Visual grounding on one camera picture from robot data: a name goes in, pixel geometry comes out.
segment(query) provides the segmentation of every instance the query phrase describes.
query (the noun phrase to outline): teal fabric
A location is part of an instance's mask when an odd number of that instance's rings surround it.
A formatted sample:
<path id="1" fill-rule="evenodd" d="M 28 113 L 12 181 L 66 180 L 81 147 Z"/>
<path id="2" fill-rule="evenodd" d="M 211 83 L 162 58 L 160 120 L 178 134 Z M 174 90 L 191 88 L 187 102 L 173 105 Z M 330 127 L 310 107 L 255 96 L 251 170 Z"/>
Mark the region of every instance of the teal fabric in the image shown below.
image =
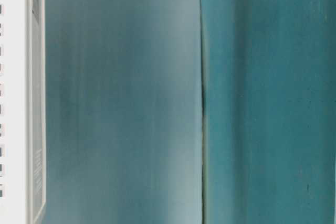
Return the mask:
<path id="1" fill-rule="evenodd" d="M 46 0 L 43 224 L 200 224 L 199 0 Z"/>
<path id="2" fill-rule="evenodd" d="M 207 224 L 332 224 L 336 0 L 202 0 Z"/>

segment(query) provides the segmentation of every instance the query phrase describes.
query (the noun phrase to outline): teal cover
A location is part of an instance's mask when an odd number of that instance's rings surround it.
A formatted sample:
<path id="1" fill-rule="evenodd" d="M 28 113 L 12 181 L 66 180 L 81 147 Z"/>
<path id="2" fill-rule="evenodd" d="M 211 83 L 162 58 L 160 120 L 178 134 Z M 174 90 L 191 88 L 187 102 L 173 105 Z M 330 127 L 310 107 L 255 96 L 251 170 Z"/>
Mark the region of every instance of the teal cover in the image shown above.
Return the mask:
<path id="1" fill-rule="evenodd" d="M 336 0 L 202 0 L 205 223 L 333 224 Z"/>

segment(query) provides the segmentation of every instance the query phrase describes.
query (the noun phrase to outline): blurry teal background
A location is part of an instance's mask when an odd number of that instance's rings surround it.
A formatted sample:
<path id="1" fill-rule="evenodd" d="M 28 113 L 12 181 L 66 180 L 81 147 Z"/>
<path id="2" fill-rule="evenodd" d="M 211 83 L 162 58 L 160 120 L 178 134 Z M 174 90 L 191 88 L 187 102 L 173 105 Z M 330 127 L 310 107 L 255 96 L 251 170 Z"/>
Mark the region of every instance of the blurry teal background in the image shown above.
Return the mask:
<path id="1" fill-rule="evenodd" d="M 201 223 L 200 0 L 46 0 L 43 224 Z"/>
<path id="2" fill-rule="evenodd" d="M 336 0 L 202 0 L 206 223 L 332 224 Z"/>

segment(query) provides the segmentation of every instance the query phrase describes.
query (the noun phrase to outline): teal surface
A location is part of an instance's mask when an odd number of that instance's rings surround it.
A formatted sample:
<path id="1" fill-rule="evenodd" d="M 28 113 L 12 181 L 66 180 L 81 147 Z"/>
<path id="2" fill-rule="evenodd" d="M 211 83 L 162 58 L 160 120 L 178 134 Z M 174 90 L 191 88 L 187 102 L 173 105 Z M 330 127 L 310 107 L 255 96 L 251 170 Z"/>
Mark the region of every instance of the teal surface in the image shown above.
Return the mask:
<path id="1" fill-rule="evenodd" d="M 332 224 L 336 0 L 202 0 L 207 224 Z"/>
<path id="2" fill-rule="evenodd" d="M 46 0 L 43 224 L 200 224 L 199 0 Z"/>

